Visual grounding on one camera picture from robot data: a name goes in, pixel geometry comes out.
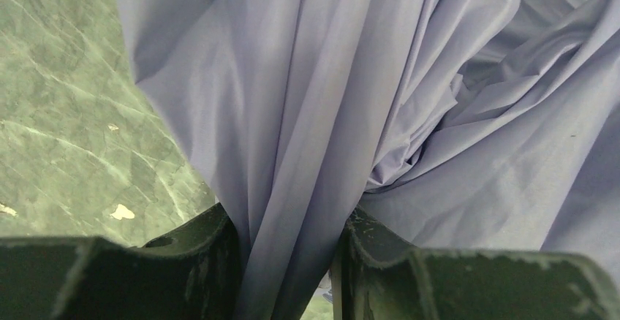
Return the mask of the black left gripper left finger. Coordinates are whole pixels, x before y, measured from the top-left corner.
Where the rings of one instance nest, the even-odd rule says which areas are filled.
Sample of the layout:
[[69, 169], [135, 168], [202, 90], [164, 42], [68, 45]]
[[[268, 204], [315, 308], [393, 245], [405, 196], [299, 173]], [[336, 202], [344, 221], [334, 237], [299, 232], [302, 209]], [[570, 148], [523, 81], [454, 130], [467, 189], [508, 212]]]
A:
[[3, 319], [231, 319], [240, 283], [238, 237], [221, 205], [142, 247], [1, 239]]

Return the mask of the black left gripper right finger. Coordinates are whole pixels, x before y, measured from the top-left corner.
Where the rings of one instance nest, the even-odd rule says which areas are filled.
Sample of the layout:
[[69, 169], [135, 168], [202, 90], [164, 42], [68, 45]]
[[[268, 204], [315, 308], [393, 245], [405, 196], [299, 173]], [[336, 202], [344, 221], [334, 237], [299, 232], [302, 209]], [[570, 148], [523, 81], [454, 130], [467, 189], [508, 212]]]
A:
[[368, 213], [332, 266], [337, 319], [617, 319], [619, 293], [572, 254], [418, 248]]

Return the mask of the lilac folding umbrella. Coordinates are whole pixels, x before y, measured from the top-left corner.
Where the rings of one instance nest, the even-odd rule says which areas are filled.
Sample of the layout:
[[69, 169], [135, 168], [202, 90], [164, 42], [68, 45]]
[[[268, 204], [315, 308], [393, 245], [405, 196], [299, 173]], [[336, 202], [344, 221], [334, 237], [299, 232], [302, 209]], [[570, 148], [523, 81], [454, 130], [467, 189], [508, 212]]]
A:
[[420, 247], [619, 278], [619, 0], [116, 0], [136, 86], [291, 319], [361, 205]]

